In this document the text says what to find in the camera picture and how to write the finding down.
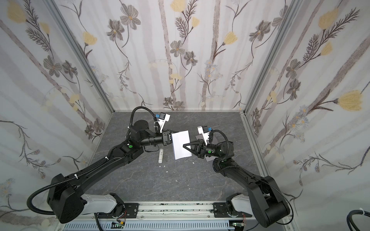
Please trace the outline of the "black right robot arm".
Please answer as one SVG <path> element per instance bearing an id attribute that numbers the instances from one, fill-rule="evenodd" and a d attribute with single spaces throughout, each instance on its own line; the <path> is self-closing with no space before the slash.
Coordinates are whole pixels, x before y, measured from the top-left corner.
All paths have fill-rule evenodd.
<path id="1" fill-rule="evenodd" d="M 214 171 L 247 190 L 247 195 L 235 193 L 226 199 L 226 210 L 231 216 L 238 213 L 252 215 L 262 227 L 267 228 L 274 223 L 281 224 L 279 221 L 290 215 L 290 203 L 272 177 L 255 175 L 236 163 L 233 142 L 211 144 L 197 140 L 184 144 L 183 148 L 199 158 L 215 157 Z"/>

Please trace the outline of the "blue bordered letter paper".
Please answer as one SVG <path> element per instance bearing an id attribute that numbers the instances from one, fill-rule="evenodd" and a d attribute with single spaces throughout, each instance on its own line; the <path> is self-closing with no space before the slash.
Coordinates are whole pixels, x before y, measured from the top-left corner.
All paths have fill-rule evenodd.
<path id="1" fill-rule="evenodd" d="M 172 134 L 172 145 L 175 160 L 192 156 L 192 153 L 183 147 L 183 145 L 186 143 L 190 143 L 189 131 L 181 131 Z"/>

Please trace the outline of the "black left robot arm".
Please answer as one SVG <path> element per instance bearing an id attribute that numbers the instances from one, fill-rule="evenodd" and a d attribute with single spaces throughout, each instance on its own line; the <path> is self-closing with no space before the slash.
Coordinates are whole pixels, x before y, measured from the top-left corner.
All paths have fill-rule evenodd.
<path id="1" fill-rule="evenodd" d="M 112 147 L 106 157 L 80 171 L 52 178 L 47 203 L 60 223 L 68 223 L 82 214 L 87 200 L 82 195 L 94 184 L 116 169 L 130 164 L 145 150 L 146 146 L 172 144 L 172 131 L 154 133 L 148 128 L 134 129 L 122 143 Z"/>

